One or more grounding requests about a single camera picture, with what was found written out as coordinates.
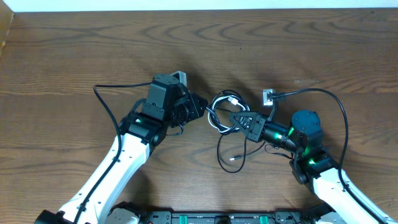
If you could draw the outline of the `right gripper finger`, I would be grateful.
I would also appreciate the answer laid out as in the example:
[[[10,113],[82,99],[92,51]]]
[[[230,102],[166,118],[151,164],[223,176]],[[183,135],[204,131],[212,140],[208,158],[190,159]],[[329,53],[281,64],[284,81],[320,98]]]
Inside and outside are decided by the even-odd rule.
[[[252,124],[260,121],[257,112],[233,112],[229,114],[229,121],[233,124]]]
[[[243,132],[246,136],[258,134],[256,129],[256,121],[253,119],[244,119],[241,121],[232,120],[235,130]]]

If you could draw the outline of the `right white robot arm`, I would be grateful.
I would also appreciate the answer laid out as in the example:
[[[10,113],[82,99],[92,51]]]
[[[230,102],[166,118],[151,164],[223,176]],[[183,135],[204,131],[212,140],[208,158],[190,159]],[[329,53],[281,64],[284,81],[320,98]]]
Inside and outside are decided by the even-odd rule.
[[[394,223],[349,179],[323,147],[320,118],[314,111],[294,113],[290,126],[256,112],[235,112],[229,120],[254,142],[292,153],[289,164],[298,183],[305,185],[324,204],[309,213],[312,223]]]

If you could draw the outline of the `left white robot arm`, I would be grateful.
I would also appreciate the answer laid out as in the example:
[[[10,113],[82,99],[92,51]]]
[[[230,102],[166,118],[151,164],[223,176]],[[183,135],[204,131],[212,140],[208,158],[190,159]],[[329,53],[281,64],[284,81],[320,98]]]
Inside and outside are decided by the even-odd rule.
[[[146,98],[115,121],[116,137],[84,186],[58,212],[43,210],[36,223],[139,223],[141,214],[114,203],[133,174],[146,163],[170,128],[201,118],[206,99],[187,89],[187,75],[156,74]]]

